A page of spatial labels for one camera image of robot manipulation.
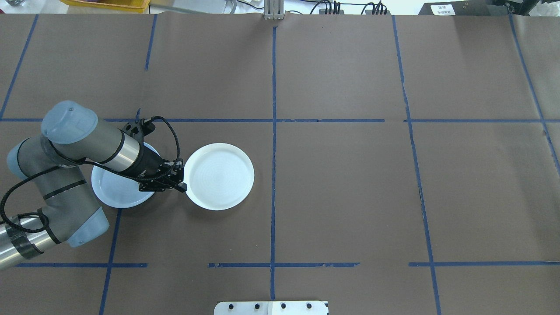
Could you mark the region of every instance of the light blue joint cap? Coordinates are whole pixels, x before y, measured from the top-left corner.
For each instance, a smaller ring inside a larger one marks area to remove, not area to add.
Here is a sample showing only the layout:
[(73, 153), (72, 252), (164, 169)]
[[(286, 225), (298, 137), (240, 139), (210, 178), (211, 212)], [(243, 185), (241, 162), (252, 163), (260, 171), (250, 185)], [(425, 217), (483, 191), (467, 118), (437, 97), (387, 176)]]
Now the light blue joint cap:
[(61, 101), (45, 116), (41, 133), (54, 143), (69, 145), (89, 136), (97, 126), (97, 114), (74, 101)]
[(78, 247), (105, 233), (108, 228), (109, 221), (107, 221), (103, 208), (100, 207), (67, 242), (71, 247)]
[(17, 153), (20, 151), (20, 147), (22, 144), (24, 144), (24, 142), (25, 140), (21, 141), (17, 146), (13, 147), (13, 149), (10, 150), (10, 153), (8, 153), (7, 158), (8, 168), (15, 176), (17, 176), (21, 180), (27, 179), (27, 176), (25, 176), (25, 174), (20, 169), (20, 164), (17, 162)]

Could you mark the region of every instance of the metal bracket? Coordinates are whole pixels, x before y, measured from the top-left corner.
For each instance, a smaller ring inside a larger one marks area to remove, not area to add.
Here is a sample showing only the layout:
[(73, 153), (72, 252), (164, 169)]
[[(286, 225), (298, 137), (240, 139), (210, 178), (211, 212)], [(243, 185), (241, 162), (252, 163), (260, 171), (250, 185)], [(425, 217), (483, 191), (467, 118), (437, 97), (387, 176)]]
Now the metal bracket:
[(283, 20), (284, 14), (284, 0), (264, 0), (265, 20)]
[(328, 315), (323, 301), (220, 302), (214, 315)]

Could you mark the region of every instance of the blue tape line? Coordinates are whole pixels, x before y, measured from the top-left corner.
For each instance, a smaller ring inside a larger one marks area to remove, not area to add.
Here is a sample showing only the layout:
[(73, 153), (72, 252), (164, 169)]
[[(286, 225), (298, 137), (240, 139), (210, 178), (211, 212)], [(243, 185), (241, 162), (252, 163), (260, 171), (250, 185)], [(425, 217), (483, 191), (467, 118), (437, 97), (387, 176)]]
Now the blue tape line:
[(560, 266), (560, 261), (443, 261), (410, 262), (409, 267)]
[(147, 263), (112, 263), (111, 268), (147, 268)]
[(116, 213), (115, 232), (113, 232), (113, 242), (111, 243), (111, 252), (109, 253), (109, 264), (107, 266), (107, 274), (105, 275), (105, 285), (103, 286), (103, 295), (101, 296), (101, 306), (99, 307), (99, 315), (103, 315), (105, 311), (105, 301), (107, 300), (107, 292), (109, 291), (109, 281), (111, 279), (111, 265), (115, 257), (116, 238), (119, 234), (120, 216), (123, 209), (119, 209)]
[(39, 15), (36, 14), (35, 18), (33, 19), (33, 24), (31, 24), (29, 35), (27, 35), (27, 40), (25, 41), (24, 49), (21, 52), (20, 60), (17, 62), (16, 70), (13, 73), (12, 81), (10, 82), (10, 86), (8, 87), (8, 92), (6, 93), (6, 97), (4, 98), (4, 103), (2, 104), (2, 109), (0, 110), (0, 119), (2, 119), (2, 117), (4, 116), (4, 112), (6, 111), (6, 106), (8, 105), (10, 94), (12, 94), (13, 85), (16, 83), (17, 74), (20, 71), (21, 63), (24, 61), (24, 56), (25, 53), (27, 52), (27, 47), (29, 46), (29, 42), (31, 41), (31, 36), (33, 35), (33, 31), (35, 30), (35, 25), (37, 25), (38, 19), (39, 19)]
[[(426, 235), (426, 246), (428, 248), (428, 258), (430, 262), (433, 262), (433, 254), (432, 254), (432, 242), (430, 240), (430, 229), (428, 227), (428, 216), (426, 215), (426, 204), (424, 202), (424, 193), (422, 191), (422, 180), (420, 178), (420, 168), (418, 166), (418, 156), (416, 154), (416, 144), (414, 143), (414, 133), (412, 130), (412, 122), (410, 117), (410, 108), (408, 105), (408, 97), (406, 89), (404, 88), (404, 70), (403, 70), (403, 61), (400, 55), (400, 47), (399, 47), (399, 37), (396, 30), (396, 19), (395, 16), (392, 15), (391, 18), (393, 19), (393, 32), (395, 34), (395, 45), (396, 45), (396, 56), (399, 61), (399, 72), (400, 72), (400, 83), (403, 89), (403, 98), (405, 108), (407, 110), (407, 121), (408, 121), (408, 132), (410, 135), (410, 145), (412, 146), (412, 156), (414, 158), (414, 170), (416, 171), (416, 181), (418, 183), (418, 192), (420, 194), (420, 202), (422, 206), (422, 218), (424, 221), (424, 234)], [(440, 305), (440, 293), (437, 287), (437, 279), (436, 279), (436, 269), (431, 266), (430, 271), (432, 274), (432, 287), (433, 287), (433, 296), (436, 302), (436, 311), (437, 315), (441, 315), (441, 305)]]
[(275, 294), (275, 260), (276, 260), (276, 27), (272, 28), (272, 203), (270, 220), (270, 300)]
[[(333, 268), (353, 268), (358, 266), (359, 262), (277, 262), (275, 268), (317, 268), (317, 267), (333, 267)], [(209, 263), (208, 268), (268, 268), (268, 262), (239, 262), (239, 263)]]
[(42, 118), (2, 118), (3, 122), (42, 122)]
[[(134, 118), (105, 118), (108, 122), (133, 122)], [(0, 122), (42, 122), (42, 118), (2, 118)], [(252, 118), (169, 118), (169, 122), (272, 123)], [(412, 123), (560, 123), (560, 119), (411, 119)], [(384, 123), (384, 119), (276, 119), (277, 123)]]
[(412, 123), (540, 123), (540, 119), (411, 119)]
[[(147, 268), (147, 263), (112, 263), (112, 268)], [(107, 268), (108, 263), (97, 262), (23, 262), (15, 267), (21, 268)]]
[(533, 81), (531, 80), (531, 76), (529, 76), (529, 70), (527, 70), (527, 65), (525, 64), (525, 58), (523, 58), (523, 53), (521, 52), (521, 46), (519, 46), (519, 41), (517, 40), (517, 32), (515, 31), (514, 18), (512, 16), (512, 14), (509, 14), (509, 18), (510, 18), (511, 32), (514, 36), (515, 47), (517, 48), (517, 53), (519, 54), (519, 59), (521, 60), (521, 65), (523, 66), (523, 71), (525, 71), (525, 77), (527, 78), (527, 82), (529, 83), (529, 89), (531, 90), (533, 100), (535, 101), (536, 109), (539, 112), (539, 118), (541, 119), (541, 122), (543, 124), (544, 133), (547, 136), (548, 147), (550, 148), (550, 152), (552, 153), (552, 158), (554, 159), (554, 165), (556, 166), (556, 172), (558, 172), (558, 175), (560, 175), (560, 164), (558, 163), (558, 157), (556, 156), (556, 150), (554, 149), (554, 145), (552, 144), (552, 140), (550, 139), (550, 134), (548, 132), (547, 124), (544, 122), (543, 111), (540, 108), (539, 100), (536, 97), (535, 89), (533, 87)]
[(16, 267), (36, 268), (36, 267), (53, 267), (53, 268), (107, 268), (108, 263), (72, 263), (72, 262), (23, 262)]
[(281, 123), (383, 123), (384, 119), (278, 119)]
[(208, 268), (270, 268), (268, 262), (209, 263)]
[(272, 123), (272, 119), (251, 119), (251, 118), (218, 118), (218, 119), (205, 119), (205, 118), (171, 118), (169, 122), (193, 122), (193, 123)]
[(150, 56), (152, 54), (152, 44), (153, 44), (153, 34), (156, 31), (157, 14), (153, 15), (152, 23), (152, 34), (150, 34), (150, 44), (148, 45), (148, 53), (146, 54), (146, 66), (144, 67), (148, 71), (148, 66), (150, 65)]
[(359, 262), (277, 262), (276, 267), (282, 268), (317, 268), (317, 267), (333, 267), (333, 268), (354, 268)]

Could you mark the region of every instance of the white plate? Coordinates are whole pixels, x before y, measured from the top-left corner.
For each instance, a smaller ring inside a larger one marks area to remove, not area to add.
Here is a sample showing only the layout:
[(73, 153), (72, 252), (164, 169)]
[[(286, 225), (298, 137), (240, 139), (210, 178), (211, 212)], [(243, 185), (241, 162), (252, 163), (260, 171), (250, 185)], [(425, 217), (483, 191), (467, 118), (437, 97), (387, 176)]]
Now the white plate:
[[(157, 153), (151, 145), (145, 142), (144, 145)], [(119, 209), (137, 206), (148, 200), (154, 193), (138, 191), (138, 182), (96, 166), (91, 171), (91, 187), (101, 202)]]
[(213, 143), (193, 153), (185, 163), (186, 195), (202, 208), (225, 210), (251, 191), (255, 170), (241, 149)]

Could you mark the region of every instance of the black cable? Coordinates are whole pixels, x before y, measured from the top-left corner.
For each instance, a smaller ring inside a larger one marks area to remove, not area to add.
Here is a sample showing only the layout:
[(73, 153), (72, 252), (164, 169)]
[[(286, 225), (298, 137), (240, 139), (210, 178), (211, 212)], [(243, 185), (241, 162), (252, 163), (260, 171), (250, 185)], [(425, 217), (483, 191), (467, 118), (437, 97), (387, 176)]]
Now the black cable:
[(381, 2), (381, 0), (379, 0), (379, 3), (374, 8), (374, 10), (371, 12), (371, 14), (383, 15), (384, 14), (383, 9), (385, 9), (385, 14), (387, 14), (387, 7)]
[(262, 7), (262, 8), (257, 8), (256, 6), (253, 6), (251, 3), (247, 3), (247, 2), (245, 2), (245, 1), (237, 0), (237, 2), (246, 4), (246, 5), (248, 5), (248, 6), (252, 7), (252, 8), (254, 8), (254, 9), (257, 9), (257, 10), (262, 10), (262, 9), (264, 9), (264, 7)]
[(313, 9), (311, 9), (311, 12), (309, 12), (309, 14), (313, 14), (313, 11), (315, 10), (315, 8), (320, 5), (321, 3), (325, 3), (325, 13), (328, 9), (328, 7), (330, 7), (330, 1), (329, 0), (321, 0), (319, 2), (317, 2), (314, 6)]
[(18, 214), (17, 215), (18, 219), (21, 219), (23, 217), (36, 216), (41, 220), (41, 223), (43, 224), (43, 227), (40, 228), (40, 229), (28, 229), (28, 228), (24, 228), (23, 226), (10, 221), (10, 218), (8, 218), (8, 216), (6, 215), (5, 207), (6, 207), (6, 202), (8, 201), (9, 196), (16, 189), (20, 188), (24, 184), (34, 180), (35, 178), (37, 178), (39, 176), (45, 175), (45, 174), (50, 173), (50, 172), (52, 172), (54, 170), (57, 170), (57, 169), (59, 169), (59, 167), (55, 166), (55, 167), (50, 168), (48, 170), (44, 170), (42, 172), (39, 172), (39, 173), (37, 173), (37, 174), (35, 174), (31, 177), (28, 177), (28, 178), (22, 180), (21, 182), (15, 184), (12, 188), (10, 188), (10, 190), (8, 190), (8, 192), (6, 192), (6, 194), (4, 194), (4, 197), (2, 198), (2, 202), (0, 202), (0, 217), (2, 218), (2, 221), (0, 222), (0, 224), (6, 223), (7, 225), (11, 226), (12, 228), (14, 228), (16, 230), (19, 230), (19, 231), (22, 231), (22, 232), (26, 232), (26, 233), (39, 233), (39, 232), (42, 232), (45, 229), (47, 229), (49, 227), (49, 218), (46, 215), (44, 215), (42, 213), (39, 213), (39, 212), (28, 212), (28, 213), (25, 213), (25, 214)]
[(366, 12), (366, 8), (367, 8), (367, 6), (369, 6), (370, 4), (374, 7), (372, 10), (375, 10), (375, 3), (369, 2), (368, 4), (366, 4), (366, 5), (363, 7), (362, 13), (360, 13), (360, 15), (362, 15), (364, 12)]

